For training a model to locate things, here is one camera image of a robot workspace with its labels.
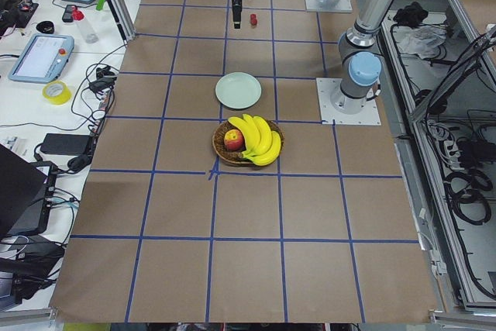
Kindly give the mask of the white power strip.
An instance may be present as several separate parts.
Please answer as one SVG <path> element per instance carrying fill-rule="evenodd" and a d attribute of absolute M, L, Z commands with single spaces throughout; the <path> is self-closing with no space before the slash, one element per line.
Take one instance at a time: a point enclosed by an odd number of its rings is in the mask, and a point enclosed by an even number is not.
<path fill-rule="evenodd" d="M 446 165 L 454 171 L 461 171 L 463 169 L 460 163 L 461 152 L 456 144 L 456 138 L 447 130 L 443 137 L 443 159 Z"/>

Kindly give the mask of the green marker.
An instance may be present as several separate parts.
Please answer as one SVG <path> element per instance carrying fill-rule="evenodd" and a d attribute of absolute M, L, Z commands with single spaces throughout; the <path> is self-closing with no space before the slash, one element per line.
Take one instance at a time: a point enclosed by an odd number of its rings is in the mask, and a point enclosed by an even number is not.
<path fill-rule="evenodd" d="M 101 10 L 103 10 L 105 2 L 106 2 L 106 0 L 98 0 L 98 1 L 97 1 L 97 4 L 96 4 L 96 6 L 95 6 L 95 9 L 96 9 L 97 11 L 101 11 Z"/>

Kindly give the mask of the yellow tape roll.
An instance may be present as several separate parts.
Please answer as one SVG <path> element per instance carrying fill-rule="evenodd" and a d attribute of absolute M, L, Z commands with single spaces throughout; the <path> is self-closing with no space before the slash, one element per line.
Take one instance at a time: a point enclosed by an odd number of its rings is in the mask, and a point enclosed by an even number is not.
<path fill-rule="evenodd" d="M 43 87 L 43 97 L 52 105 L 63 105 L 71 96 L 71 90 L 62 81 L 51 81 Z"/>

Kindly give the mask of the woven wicker basket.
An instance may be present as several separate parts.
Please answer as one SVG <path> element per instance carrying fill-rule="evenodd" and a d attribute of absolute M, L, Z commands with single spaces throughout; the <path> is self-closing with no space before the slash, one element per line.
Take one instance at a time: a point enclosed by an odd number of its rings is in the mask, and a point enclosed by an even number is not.
<path fill-rule="evenodd" d="M 284 135 L 270 120 L 242 114 L 231 116 L 218 126 L 212 146 L 226 163 L 265 167 L 279 158 Z"/>

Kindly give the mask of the black laptop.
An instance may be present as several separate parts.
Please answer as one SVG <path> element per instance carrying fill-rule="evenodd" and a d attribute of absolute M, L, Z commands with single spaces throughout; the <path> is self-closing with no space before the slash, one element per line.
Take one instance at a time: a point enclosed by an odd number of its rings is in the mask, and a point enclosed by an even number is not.
<path fill-rule="evenodd" d="M 50 161 L 30 163 L 1 147 L 2 238 L 32 236 L 47 229 L 55 169 Z"/>

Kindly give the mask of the red strawberry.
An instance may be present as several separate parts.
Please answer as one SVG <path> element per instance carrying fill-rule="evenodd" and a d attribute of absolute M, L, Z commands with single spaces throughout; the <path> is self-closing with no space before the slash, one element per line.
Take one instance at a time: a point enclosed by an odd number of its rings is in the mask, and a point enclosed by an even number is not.
<path fill-rule="evenodd" d="M 254 13 L 252 13 L 252 14 L 250 15 L 250 25 L 251 25 L 252 27 L 256 27 L 256 26 L 257 26 L 257 24 L 258 24 L 257 15 L 256 15 L 256 14 L 254 14 Z"/>

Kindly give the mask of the red apple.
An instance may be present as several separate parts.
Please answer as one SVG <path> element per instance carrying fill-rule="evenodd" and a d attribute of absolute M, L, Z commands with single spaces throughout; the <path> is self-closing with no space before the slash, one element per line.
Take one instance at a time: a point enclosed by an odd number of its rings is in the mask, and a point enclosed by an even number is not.
<path fill-rule="evenodd" d="M 230 129 L 223 138 L 224 147 L 228 151 L 238 151 L 244 146 L 244 136 L 238 129 Z"/>

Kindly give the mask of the yellow banana bunch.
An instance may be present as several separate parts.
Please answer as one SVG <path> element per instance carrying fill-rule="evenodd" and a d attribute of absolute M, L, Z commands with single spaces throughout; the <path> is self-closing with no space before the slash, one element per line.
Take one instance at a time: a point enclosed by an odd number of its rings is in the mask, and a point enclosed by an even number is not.
<path fill-rule="evenodd" d="M 272 130 L 269 122 L 260 116 L 243 114 L 243 117 L 231 116 L 228 122 L 238 129 L 245 142 L 241 158 L 256 166 L 272 164 L 280 155 L 282 138 L 278 131 Z"/>

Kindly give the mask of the clear bottle red cap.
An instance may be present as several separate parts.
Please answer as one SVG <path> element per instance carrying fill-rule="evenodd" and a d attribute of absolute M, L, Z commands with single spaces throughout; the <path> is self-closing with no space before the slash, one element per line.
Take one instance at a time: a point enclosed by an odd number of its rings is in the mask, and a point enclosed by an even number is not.
<path fill-rule="evenodd" d="M 84 13 L 78 8 L 73 8 L 71 16 L 84 41 L 86 43 L 96 43 L 98 41 L 98 35 Z"/>

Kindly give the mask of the black power adapter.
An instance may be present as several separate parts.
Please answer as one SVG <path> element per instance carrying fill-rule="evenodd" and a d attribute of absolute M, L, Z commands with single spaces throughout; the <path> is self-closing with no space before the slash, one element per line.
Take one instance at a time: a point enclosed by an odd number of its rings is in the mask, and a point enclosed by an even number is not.
<path fill-rule="evenodd" d="M 40 152 L 54 155 L 82 155 L 91 142 L 89 135 L 48 133 L 41 144 Z"/>

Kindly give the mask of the blue teach pendant near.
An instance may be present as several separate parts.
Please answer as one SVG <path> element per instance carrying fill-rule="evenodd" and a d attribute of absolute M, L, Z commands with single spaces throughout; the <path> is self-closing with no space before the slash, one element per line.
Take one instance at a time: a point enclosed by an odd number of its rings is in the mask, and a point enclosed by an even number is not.
<path fill-rule="evenodd" d="M 72 36 L 37 33 L 31 37 L 9 73 L 12 81 L 46 84 L 55 81 L 74 49 Z"/>

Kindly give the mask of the light green plate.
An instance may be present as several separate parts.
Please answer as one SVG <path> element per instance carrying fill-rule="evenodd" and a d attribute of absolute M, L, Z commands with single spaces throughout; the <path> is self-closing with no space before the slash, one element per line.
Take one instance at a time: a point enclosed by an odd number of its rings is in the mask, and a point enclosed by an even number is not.
<path fill-rule="evenodd" d="M 261 94 L 260 82 L 244 72 L 226 74 L 215 86 L 216 98 L 231 109 L 247 109 L 258 102 Z"/>

